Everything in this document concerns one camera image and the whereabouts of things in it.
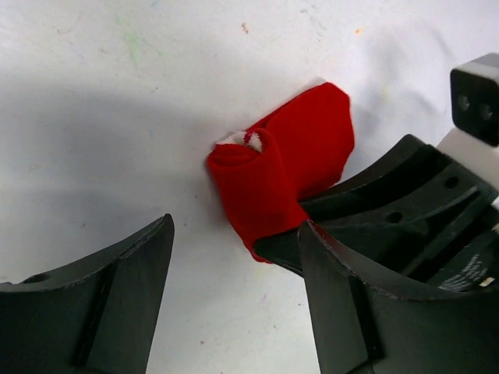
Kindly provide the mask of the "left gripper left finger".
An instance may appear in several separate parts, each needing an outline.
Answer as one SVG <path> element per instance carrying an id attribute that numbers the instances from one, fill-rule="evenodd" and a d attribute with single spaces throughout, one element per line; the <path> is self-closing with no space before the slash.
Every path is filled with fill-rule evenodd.
<path id="1" fill-rule="evenodd" d="M 73 263 L 3 283 L 2 372 L 146 372 L 174 233 L 165 215 Z"/>

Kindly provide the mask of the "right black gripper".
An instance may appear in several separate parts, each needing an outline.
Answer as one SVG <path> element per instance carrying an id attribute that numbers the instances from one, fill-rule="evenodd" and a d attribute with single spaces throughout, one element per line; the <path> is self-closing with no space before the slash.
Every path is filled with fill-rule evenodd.
<path id="1" fill-rule="evenodd" d="M 361 255 L 439 288 L 477 288 L 493 260 L 497 190 L 415 136 L 364 171 L 299 202 Z"/>

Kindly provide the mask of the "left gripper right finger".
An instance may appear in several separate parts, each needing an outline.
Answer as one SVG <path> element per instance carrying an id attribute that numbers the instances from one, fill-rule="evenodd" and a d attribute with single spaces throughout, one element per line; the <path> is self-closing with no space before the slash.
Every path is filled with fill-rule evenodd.
<path id="1" fill-rule="evenodd" d="M 422 284 L 313 222 L 299 229 L 299 247 L 321 372 L 497 372 L 496 288 Z"/>

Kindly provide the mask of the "red Santa sock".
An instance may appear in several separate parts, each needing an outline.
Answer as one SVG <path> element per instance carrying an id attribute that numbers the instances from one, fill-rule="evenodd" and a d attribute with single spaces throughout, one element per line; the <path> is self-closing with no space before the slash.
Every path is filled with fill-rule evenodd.
<path id="1" fill-rule="evenodd" d="M 333 83 L 310 88 L 215 143 L 207 169 L 225 215 L 257 262 L 257 240 L 297 228 L 299 201 L 338 182 L 355 146 L 351 104 Z"/>

